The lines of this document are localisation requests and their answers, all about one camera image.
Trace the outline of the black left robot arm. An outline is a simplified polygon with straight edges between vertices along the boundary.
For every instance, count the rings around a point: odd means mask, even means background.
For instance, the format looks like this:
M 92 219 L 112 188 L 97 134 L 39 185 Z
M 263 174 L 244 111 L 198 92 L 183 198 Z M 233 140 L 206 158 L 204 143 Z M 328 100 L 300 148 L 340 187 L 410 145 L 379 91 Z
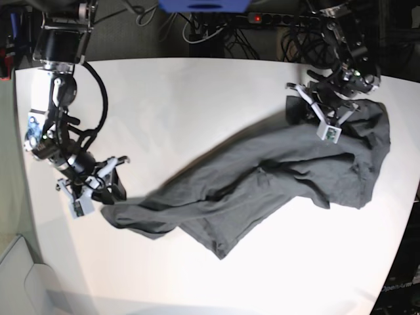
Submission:
M 369 51 L 363 28 L 354 13 L 351 1 L 300 1 L 290 27 L 290 34 L 300 56 L 311 66 L 316 62 L 304 50 L 299 39 L 300 19 L 311 13 L 318 20 L 322 41 L 333 53 L 332 62 L 324 66 L 329 75 L 312 70 L 308 85 L 288 83 L 305 101 L 318 121 L 317 136 L 338 143 L 343 124 L 359 110 L 352 99 L 357 94 L 370 94 L 381 84 L 380 69 Z

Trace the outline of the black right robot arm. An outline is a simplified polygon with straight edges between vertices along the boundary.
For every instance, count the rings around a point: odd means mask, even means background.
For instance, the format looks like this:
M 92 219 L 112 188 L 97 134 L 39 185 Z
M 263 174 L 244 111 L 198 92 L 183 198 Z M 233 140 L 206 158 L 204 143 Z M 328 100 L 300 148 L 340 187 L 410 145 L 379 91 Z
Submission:
M 34 1 L 41 9 L 41 31 L 33 59 L 41 63 L 28 112 L 24 149 L 48 161 L 62 174 L 56 189 L 68 198 L 70 212 L 78 218 L 94 211 L 94 202 L 113 205 L 127 198 L 117 167 L 127 156 L 97 161 L 88 151 L 108 115 L 108 94 L 96 70 L 85 61 L 95 25 L 97 1 Z M 83 66 L 97 82 L 102 113 L 93 129 L 79 129 L 80 120 L 68 112 L 77 94 L 75 67 Z

